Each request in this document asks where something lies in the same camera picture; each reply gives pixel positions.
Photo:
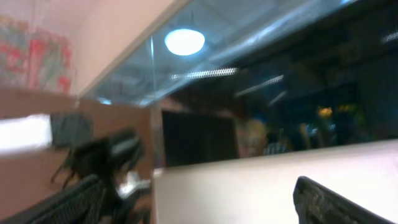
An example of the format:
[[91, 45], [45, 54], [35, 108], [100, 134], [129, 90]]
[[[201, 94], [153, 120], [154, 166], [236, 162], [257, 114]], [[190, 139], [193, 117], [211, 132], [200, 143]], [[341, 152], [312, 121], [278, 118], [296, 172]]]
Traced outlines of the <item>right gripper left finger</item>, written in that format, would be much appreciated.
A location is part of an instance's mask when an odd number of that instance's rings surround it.
[[110, 180], [89, 175], [79, 183], [15, 214], [1, 224], [124, 223], [121, 201]]

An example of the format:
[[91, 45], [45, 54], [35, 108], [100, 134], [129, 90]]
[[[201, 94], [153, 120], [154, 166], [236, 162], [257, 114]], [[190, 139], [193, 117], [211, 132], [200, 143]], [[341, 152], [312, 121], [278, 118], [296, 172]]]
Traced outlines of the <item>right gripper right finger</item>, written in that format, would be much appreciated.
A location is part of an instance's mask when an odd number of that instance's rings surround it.
[[293, 201], [299, 224], [393, 224], [306, 176], [297, 179]]

